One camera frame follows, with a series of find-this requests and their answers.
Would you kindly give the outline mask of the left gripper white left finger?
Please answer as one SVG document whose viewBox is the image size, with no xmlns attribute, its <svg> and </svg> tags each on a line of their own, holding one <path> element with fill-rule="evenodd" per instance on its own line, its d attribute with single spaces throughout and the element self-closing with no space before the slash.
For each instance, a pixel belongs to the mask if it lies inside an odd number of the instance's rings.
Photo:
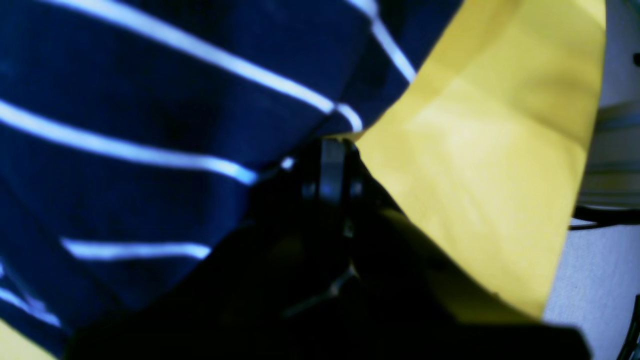
<svg viewBox="0 0 640 360">
<path fill-rule="evenodd" d="M 174 289 L 84 328 L 67 360 L 295 358 L 342 316 L 346 145 L 315 142 L 249 194 L 239 226 Z"/>
</svg>

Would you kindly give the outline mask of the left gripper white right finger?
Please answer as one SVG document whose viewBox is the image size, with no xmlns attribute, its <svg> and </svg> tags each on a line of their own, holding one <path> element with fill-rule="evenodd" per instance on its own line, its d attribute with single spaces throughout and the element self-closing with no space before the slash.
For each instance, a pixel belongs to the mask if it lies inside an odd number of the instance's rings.
<svg viewBox="0 0 640 360">
<path fill-rule="evenodd" d="M 366 295 L 378 358 L 389 360 L 589 360 L 583 335 L 546 325 L 479 285 L 409 219 L 343 146 L 350 256 Z"/>
</svg>

